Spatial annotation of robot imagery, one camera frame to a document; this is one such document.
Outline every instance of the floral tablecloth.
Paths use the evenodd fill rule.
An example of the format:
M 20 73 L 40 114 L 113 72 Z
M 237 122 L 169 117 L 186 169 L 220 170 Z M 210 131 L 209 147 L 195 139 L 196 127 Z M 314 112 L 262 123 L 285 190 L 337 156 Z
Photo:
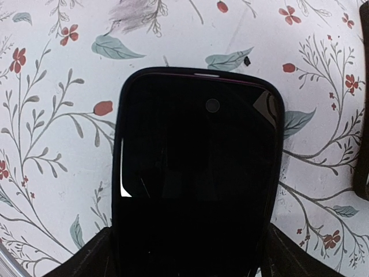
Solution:
M 0 3 L 0 242 L 31 276 L 111 224 L 121 87 L 165 65 L 277 87 L 287 113 L 272 222 L 343 275 L 369 275 L 369 203 L 351 189 L 364 113 L 363 0 Z

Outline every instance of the teal leaf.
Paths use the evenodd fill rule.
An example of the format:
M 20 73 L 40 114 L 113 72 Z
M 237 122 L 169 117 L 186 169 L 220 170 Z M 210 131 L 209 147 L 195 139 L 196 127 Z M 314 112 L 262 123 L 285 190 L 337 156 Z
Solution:
M 4 193 L 4 191 L 2 190 L 2 188 L 0 188 L 0 201 L 8 204 L 11 207 L 13 206 L 12 202 L 7 197 L 7 195 Z
M 20 21 L 26 21 L 32 25 L 31 15 L 29 13 L 17 13 L 13 16 L 13 22 L 17 23 Z
M 303 113 L 302 111 L 286 111 L 284 115 L 284 139 L 296 134 L 312 119 L 315 111 Z
M 208 64 L 208 69 L 231 71 L 238 68 L 252 50 L 253 47 L 229 55 L 211 55 L 205 59 L 205 62 Z
M 81 229 L 81 225 L 80 225 L 80 215 L 77 215 L 75 221 L 70 226 L 69 231 L 70 231 L 70 236 L 71 236 L 74 244 L 76 245 L 76 247 L 78 247 L 78 249 L 81 249 L 85 245 L 85 242 L 83 241 L 83 238 L 82 238 L 82 229 Z
M 91 49 L 92 52 L 109 59 L 136 59 L 144 57 L 144 55 L 129 50 L 119 39 L 108 35 L 98 36 L 95 42 L 92 43 Z
M 333 206 L 333 210 L 337 215 L 342 216 L 343 218 L 351 218 L 356 215 L 359 211 L 354 209 L 352 206 Z

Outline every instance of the black smartphone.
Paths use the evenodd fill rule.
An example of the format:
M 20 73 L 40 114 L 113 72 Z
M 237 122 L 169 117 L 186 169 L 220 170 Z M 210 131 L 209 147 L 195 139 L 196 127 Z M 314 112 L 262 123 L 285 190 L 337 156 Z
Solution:
M 276 195 L 284 105 L 258 78 L 147 68 L 115 131 L 118 276 L 254 276 Z

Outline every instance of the flower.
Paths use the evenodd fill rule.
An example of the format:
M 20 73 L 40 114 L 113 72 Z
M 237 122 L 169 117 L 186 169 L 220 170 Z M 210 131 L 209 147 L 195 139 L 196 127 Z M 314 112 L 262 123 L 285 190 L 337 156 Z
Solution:
M 355 78 L 353 75 L 346 75 L 346 87 L 349 88 L 349 92 L 353 95 L 355 88 L 359 87 L 359 83 L 355 81 Z
M 334 248 L 336 243 L 340 241 L 341 236 L 339 235 L 340 231 L 336 230 L 333 235 L 327 235 L 324 239 L 325 249 Z
M 296 70 L 296 66 L 291 63 L 286 63 L 282 67 L 283 67 L 283 71 L 287 73 L 292 73 L 292 72 L 295 72 Z
M 289 25 L 292 25 L 293 21 L 296 23 L 301 23 L 301 19 L 299 17 L 293 16 L 295 12 L 295 9 L 293 7 L 287 6 L 287 10 L 279 9 L 279 13 L 283 16 L 286 16 L 285 20 Z
M 14 61 L 12 62 L 12 64 L 10 65 L 10 71 L 13 71 L 15 73 L 19 73 L 21 72 L 21 66 L 23 66 L 25 64 L 25 48 L 23 48 L 21 51 L 19 51 L 19 48 L 17 47 L 14 50 L 13 53 L 13 59 Z
M 348 14 L 344 13 L 344 16 L 345 17 L 342 18 L 342 21 L 347 23 L 348 28 L 352 29 L 352 26 L 354 26 L 355 23 L 352 20 L 348 20 Z
M 219 1 L 217 3 L 217 7 L 218 7 L 218 10 L 221 11 L 222 13 L 226 13 L 228 11 L 228 7 L 224 2 Z
M 98 102 L 93 108 L 93 113 L 102 117 L 113 111 L 112 101 L 101 101 Z
M 77 28 L 77 24 L 73 24 L 69 30 L 67 27 L 64 27 L 62 30 L 62 35 L 64 36 L 64 38 L 60 41 L 60 44 L 63 46 L 67 45 L 69 38 L 75 42 L 78 39 L 78 33 L 75 32 Z
M 0 161 L 0 180 L 2 180 L 3 177 L 7 178 L 9 176 L 9 172 L 6 170 L 6 164 L 5 161 Z

